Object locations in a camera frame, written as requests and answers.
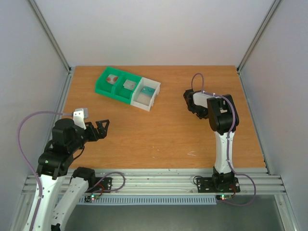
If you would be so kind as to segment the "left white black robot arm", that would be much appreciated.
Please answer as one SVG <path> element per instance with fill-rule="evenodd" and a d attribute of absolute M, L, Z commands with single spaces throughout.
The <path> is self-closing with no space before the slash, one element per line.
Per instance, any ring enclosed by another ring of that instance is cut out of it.
<path fill-rule="evenodd" d="M 85 122 L 82 117 L 63 118 L 55 122 L 51 140 L 38 158 L 38 167 L 33 171 L 36 189 L 32 206 L 23 229 L 25 231 L 63 231 L 67 221 L 84 193 L 109 190 L 101 179 L 95 176 L 94 169 L 78 167 L 72 174 L 68 189 L 58 201 L 58 194 L 67 176 L 68 169 L 75 161 L 74 153 L 83 151 L 87 142 L 104 139 L 107 136 L 109 120 L 95 124 Z"/>

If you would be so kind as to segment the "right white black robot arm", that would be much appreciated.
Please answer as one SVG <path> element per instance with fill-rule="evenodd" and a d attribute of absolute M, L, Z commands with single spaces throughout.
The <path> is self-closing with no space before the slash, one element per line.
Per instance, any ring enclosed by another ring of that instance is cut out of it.
<path fill-rule="evenodd" d="M 232 143 L 239 125 L 232 96 L 216 96 L 189 89 L 184 92 L 183 97 L 190 112 L 199 119 L 208 119 L 216 139 L 216 160 L 212 177 L 197 177 L 198 192 L 240 192 L 238 179 L 232 170 Z"/>

